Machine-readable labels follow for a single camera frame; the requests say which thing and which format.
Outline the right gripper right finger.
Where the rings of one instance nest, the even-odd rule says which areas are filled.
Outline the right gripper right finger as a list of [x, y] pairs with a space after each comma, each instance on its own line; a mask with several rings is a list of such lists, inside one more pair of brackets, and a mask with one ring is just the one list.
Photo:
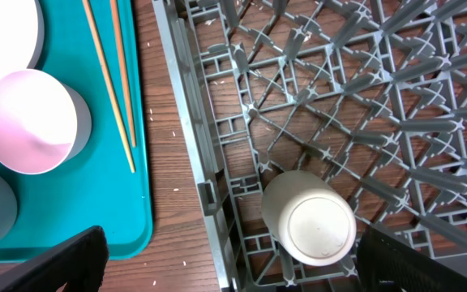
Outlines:
[[365, 291], [467, 292], [467, 277], [371, 227], [356, 257]]

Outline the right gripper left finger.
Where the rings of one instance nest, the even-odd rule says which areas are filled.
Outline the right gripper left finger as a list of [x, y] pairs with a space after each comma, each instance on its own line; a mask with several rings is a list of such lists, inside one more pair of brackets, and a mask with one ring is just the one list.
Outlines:
[[95, 225], [0, 275], [0, 292], [98, 291], [109, 248]]

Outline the white paper cup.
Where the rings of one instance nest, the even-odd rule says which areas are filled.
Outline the white paper cup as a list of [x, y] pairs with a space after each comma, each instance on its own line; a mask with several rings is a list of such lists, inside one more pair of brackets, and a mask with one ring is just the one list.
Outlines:
[[265, 187], [265, 225], [296, 260], [311, 266], [334, 264], [349, 254], [357, 224], [352, 208], [318, 176], [291, 170]]

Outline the pink bowl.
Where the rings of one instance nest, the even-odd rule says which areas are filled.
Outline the pink bowl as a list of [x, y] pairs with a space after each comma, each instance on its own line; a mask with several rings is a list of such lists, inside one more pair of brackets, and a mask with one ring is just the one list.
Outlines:
[[0, 163], [21, 174], [44, 174], [78, 155], [92, 131], [86, 101], [43, 71], [0, 79]]

